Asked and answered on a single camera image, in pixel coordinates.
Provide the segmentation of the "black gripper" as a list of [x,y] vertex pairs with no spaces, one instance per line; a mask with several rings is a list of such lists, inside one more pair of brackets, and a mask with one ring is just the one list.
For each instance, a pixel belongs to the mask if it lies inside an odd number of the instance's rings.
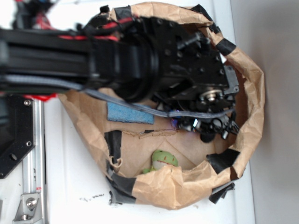
[[176,128],[198,132],[203,142],[216,135],[238,134],[236,73],[225,65],[209,38],[196,29],[161,18],[152,19],[163,68],[153,100],[168,112]]

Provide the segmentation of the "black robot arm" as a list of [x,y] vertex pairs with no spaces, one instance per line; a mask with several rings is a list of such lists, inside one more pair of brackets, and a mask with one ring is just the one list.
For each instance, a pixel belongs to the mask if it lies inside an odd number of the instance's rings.
[[208,38],[157,17],[128,17],[77,32],[0,32],[0,90],[45,96],[67,90],[198,132],[238,134],[236,73]]

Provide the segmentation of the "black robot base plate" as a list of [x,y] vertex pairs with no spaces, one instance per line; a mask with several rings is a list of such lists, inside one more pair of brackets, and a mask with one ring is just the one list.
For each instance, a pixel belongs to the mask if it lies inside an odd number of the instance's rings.
[[0,100],[0,178],[5,179],[35,146],[34,103],[22,96]]

